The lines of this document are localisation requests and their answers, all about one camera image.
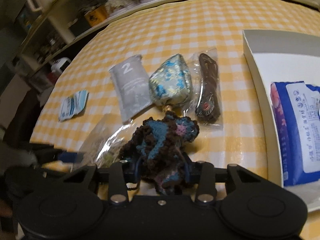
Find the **yellow gingham tablecloth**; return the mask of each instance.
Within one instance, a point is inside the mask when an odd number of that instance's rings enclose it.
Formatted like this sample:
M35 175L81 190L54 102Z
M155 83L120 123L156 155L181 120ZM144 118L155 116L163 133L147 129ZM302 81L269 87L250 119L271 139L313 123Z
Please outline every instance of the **yellow gingham tablecloth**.
M135 13L114 22L93 38L59 78L31 137L32 142L77 151L93 127L109 114L111 130L121 125L116 93L108 70L126 58L142 54L151 75L170 56L186 60L216 47L220 68L223 131L204 129L187 152L193 161L216 167L238 163L267 177L262 117L252 77L243 55L243 29L273 29L320 36L320 13L281 0L188 0ZM87 89L83 116L58 122L61 100ZM162 118L155 108L136 119ZM223 186L219 188L223 196ZM304 239L320 239L320 213L309 215Z

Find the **metal screw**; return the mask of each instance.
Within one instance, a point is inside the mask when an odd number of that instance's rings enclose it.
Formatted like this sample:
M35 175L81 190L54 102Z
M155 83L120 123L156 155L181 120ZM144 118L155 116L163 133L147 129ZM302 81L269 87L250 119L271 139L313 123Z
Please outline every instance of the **metal screw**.
M198 196L198 200L200 200L203 203L211 202L214 200L214 197L210 194L201 194Z
M121 194L112 195L110 200L114 203L121 203L127 200L127 197Z
M159 204L160 206L164 206L166 203L167 203L167 202L166 202L165 200L159 200L159 201L158 201L158 204Z

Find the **white box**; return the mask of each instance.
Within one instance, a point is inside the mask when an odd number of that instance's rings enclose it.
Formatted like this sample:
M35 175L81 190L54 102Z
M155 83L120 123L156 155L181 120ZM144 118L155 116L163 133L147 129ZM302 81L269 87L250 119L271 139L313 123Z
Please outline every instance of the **white box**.
M244 30L244 55L257 91L266 137L268 179L283 187L281 152L270 98L272 82L305 81L320 86L320 38L302 33ZM320 201L308 203L320 209Z

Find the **gray packet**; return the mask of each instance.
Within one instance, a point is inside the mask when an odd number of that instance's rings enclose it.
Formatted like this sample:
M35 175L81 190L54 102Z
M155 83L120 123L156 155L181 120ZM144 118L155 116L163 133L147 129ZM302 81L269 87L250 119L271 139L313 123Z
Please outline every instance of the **gray packet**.
M127 122L152 104L149 76L142 66L141 58L141 55L131 56L109 70L117 93L122 122Z

